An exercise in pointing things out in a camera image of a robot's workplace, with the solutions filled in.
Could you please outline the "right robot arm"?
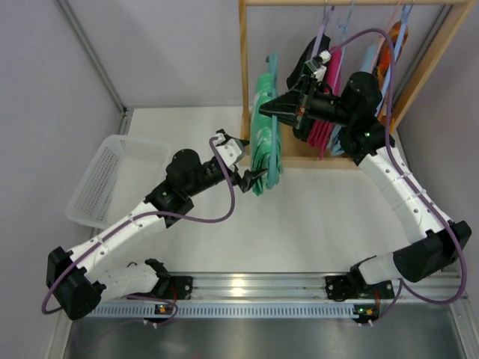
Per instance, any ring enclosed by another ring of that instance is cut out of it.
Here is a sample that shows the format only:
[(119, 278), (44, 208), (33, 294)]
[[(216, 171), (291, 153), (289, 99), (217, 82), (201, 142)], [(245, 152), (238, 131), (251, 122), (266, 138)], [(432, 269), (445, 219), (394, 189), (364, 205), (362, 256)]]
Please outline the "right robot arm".
[(260, 105), (260, 114), (299, 132), (313, 120), (338, 125), (344, 152), (373, 181), (400, 221), (409, 245), (353, 265), (348, 273), (356, 288), (388, 280), (417, 283), (464, 261), (472, 235), (465, 221), (455, 222), (430, 199), (401, 158), (394, 139), (375, 117), (382, 100), (374, 75), (356, 72), (339, 96), (325, 93), (313, 75), (303, 75), (288, 92)]

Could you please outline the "teal hanger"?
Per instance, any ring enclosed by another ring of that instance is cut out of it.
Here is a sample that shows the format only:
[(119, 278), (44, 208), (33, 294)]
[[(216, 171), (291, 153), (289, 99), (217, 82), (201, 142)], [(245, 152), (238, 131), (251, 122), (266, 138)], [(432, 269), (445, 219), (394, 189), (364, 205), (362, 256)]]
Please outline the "teal hanger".
[[(277, 80), (278, 80), (278, 53), (273, 52), (266, 58), (266, 62), (268, 63), (268, 71), (271, 76), (272, 84), (271, 84), (271, 92), (270, 96), (274, 99), (278, 96), (278, 89), (277, 89)], [(280, 129), (279, 129), (279, 122), (278, 118), (273, 115), (271, 116), (272, 119), (272, 149), (269, 158), (269, 169), (267, 175), (267, 184), (266, 187), (268, 189), (272, 189), (275, 185), (278, 184), (278, 180), (280, 177), (280, 160), (281, 160), (281, 145), (280, 145)]]

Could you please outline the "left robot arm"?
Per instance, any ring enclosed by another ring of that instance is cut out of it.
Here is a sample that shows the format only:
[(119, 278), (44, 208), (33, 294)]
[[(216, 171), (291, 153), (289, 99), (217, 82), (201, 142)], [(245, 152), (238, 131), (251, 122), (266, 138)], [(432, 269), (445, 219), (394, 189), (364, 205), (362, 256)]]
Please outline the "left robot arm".
[[(51, 251), (47, 260), (46, 285), (49, 291), (41, 310), (54, 298), (67, 317), (76, 321), (93, 312), (100, 303), (116, 298), (162, 298), (171, 275), (155, 259), (112, 269), (112, 260), (138, 247), (145, 239), (171, 228), (179, 220), (217, 224), (233, 214), (234, 189), (249, 191), (267, 172), (265, 168), (241, 174), (238, 163), (249, 142), (218, 132), (210, 140), (213, 157), (202, 162), (191, 149), (176, 152), (167, 165), (165, 179), (125, 217), (99, 235), (66, 251)], [(226, 182), (230, 208), (219, 218), (195, 218), (192, 198), (221, 182)]]

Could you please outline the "green trousers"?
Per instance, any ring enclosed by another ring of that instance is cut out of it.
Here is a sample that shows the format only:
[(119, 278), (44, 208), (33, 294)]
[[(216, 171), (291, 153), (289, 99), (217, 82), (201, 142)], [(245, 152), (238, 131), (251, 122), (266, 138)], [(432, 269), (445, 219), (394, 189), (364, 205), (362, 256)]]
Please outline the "green trousers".
[(280, 123), (276, 123), (276, 165), (270, 165), (272, 158), (272, 118), (259, 113), (259, 107), (265, 102), (274, 99), (273, 92), (275, 85), (270, 73), (263, 73), (258, 76), (255, 87), (254, 105), (251, 111), (251, 170), (257, 171), (267, 169), (268, 172), (263, 175), (253, 186), (252, 191), (255, 195), (261, 196), (266, 189), (271, 189), (279, 184), (280, 176), (283, 172), (281, 163), (281, 129)]

